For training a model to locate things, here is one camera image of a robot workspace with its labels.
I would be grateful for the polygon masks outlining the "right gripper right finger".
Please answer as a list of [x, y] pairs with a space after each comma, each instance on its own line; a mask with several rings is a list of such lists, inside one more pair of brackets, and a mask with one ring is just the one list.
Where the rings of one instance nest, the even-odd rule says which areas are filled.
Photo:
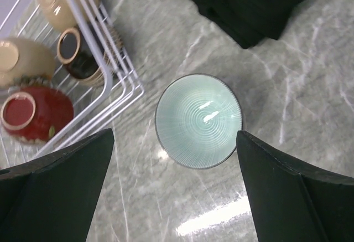
[[237, 155], [259, 241], [353, 241], [353, 178], [238, 131]]

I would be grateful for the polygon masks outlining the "beige floral bowl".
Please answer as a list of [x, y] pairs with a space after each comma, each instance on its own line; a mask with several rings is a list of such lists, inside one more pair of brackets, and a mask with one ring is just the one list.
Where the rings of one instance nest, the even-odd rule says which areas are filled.
[[1, 87], [16, 86], [23, 79], [50, 80], [56, 70], [52, 51], [22, 37], [1, 39]]

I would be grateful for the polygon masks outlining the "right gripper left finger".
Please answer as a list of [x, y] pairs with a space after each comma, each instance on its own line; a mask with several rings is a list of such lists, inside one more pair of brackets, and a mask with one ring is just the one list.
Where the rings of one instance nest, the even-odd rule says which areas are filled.
[[114, 146], [110, 128], [1, 170], [1, 241], [86, 241]]

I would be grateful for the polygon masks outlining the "black patterned bowl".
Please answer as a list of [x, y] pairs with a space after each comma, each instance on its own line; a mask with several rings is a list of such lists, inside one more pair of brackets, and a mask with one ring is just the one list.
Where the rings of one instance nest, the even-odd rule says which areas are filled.
[[[103, 54], [103, 60], [106, 62], [106, 65], [113, 69], [113, 65], [111, 64], [110, 58], [107, 54], [108, 50], [105, 50], [106, 48], [101, 44], [101, 41], [98, 38], [92, 24], [87, 24], [101, 53]], [[96, 21], [96, 24], [105, 38], [108, 49], [112, 51], [114, 60], [118, 62], [118, 56], [114, 53], [112, 45], [109, 42], [103, 28], [100, 26], [98, 21]], [[107, 26], [106, 28], [108, 29], [118, 52], [123, 54], [124, 44], [120, 35], [113, 27]], [[56, 52], [58, 60], [65, 67], [66, 71], [80, 83], [89, 87], [99, 87], [104, 85], [105, 80], [103, 72], [100, 70], [96, 59], [78, 25], [68, 28], [61, 33], [57, 43]]]

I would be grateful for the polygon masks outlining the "red floral bowl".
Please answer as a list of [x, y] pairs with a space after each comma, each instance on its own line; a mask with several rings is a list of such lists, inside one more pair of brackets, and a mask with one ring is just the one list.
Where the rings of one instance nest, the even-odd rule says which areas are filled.
[[7, 134], [29, 144], [48, 142], [73, 118], [71, 100], [46, 86], [24, 87], [9, 95], [1, 108]]

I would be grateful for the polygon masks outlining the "plain beige bowl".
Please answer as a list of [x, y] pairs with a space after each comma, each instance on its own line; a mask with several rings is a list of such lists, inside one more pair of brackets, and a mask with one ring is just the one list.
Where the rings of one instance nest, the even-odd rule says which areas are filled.
[[[77, 25], [67, 0], [37, 0], [39, 8], [43, 12], [46, 20], [58, 32], [74, 27]], [[96, 6], [99, 6], [100, 0], [93, 0]], [[79, 6], [81, 13], [86, 21], [89, 20], [80, 0], [75, 0]]]

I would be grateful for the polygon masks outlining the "black folded cloth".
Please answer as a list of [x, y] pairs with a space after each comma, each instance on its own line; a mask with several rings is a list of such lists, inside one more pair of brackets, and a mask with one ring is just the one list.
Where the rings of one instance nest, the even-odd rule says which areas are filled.
[[278, 40], [294, 9], [305, 0], [191, 0], [241, 48]]

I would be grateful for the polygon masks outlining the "light blue ribbed bowl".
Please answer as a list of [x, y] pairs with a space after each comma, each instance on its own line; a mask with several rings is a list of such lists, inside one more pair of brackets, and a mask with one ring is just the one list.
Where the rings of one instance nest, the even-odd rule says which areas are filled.
[[208, 74], [185, 75], [162, 93], [155, 130], [167, 156], [191, 169], [218, 166], [235, 151], [243, 113], [231, 88]]

